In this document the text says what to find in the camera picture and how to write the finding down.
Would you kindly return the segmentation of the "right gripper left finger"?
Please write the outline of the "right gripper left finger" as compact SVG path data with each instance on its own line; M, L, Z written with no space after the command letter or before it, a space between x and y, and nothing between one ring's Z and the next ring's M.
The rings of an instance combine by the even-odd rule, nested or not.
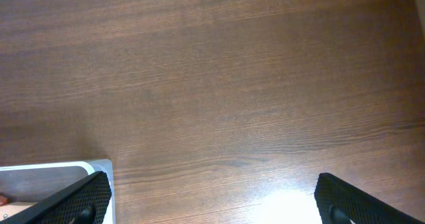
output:
M6 224L67 224L104 222L112 188L103 171L82 178L8 218Z

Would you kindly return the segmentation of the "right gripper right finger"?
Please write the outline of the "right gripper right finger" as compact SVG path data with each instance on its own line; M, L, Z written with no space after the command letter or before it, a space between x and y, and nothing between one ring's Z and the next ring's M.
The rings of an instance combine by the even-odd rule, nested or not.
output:
M323 224L424 224L330 174L319 174L314 198Z

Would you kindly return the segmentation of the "clear plastic container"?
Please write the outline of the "clear plastic container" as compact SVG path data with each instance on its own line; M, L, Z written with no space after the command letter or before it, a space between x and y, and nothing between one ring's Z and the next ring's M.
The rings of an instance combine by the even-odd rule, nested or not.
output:
M95 171L106 173L110 187L114 186L109 159L5 166L1 168L1 195L12 202L40 202Z

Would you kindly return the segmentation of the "orange scraper with wooden handle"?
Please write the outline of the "orange scraper with wooden handle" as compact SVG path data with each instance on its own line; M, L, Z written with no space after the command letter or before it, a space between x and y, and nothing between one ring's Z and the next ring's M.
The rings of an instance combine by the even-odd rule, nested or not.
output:
M6 220L7 218L18 214L19 212L32 207L37 204L36 202L20 202L20 201L11 201L4 195L0 196L0 215L1 221Z

